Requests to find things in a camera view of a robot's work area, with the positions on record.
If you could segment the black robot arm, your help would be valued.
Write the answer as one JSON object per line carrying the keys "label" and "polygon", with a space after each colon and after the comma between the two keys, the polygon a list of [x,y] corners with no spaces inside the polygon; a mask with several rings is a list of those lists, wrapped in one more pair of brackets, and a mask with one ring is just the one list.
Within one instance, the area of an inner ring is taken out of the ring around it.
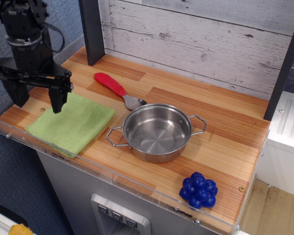
{"label": "black robot arm", "polygon": [[47,4],[42,0],[0,0],[0,22],[13,56],[0,58],[0,80],[12,101],[22,107],[29,99],[28,86],[49,90],[54,113],[59,113],[73,89],[71,72],[55,63]]}

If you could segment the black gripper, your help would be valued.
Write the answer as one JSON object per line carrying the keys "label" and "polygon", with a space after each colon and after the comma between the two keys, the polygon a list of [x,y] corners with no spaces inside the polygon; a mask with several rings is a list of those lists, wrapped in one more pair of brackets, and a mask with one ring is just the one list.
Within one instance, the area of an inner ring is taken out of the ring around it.
{"label": "black gripper", "polygon": [[74,86],[72,73],[53,59],[50,37],[7,37],[7,43],[13,56],[0,58],[0,80],[14,104],[23,107],[28,101],[27,85],[44,87],[49,89],[53,112],[61,112]]}

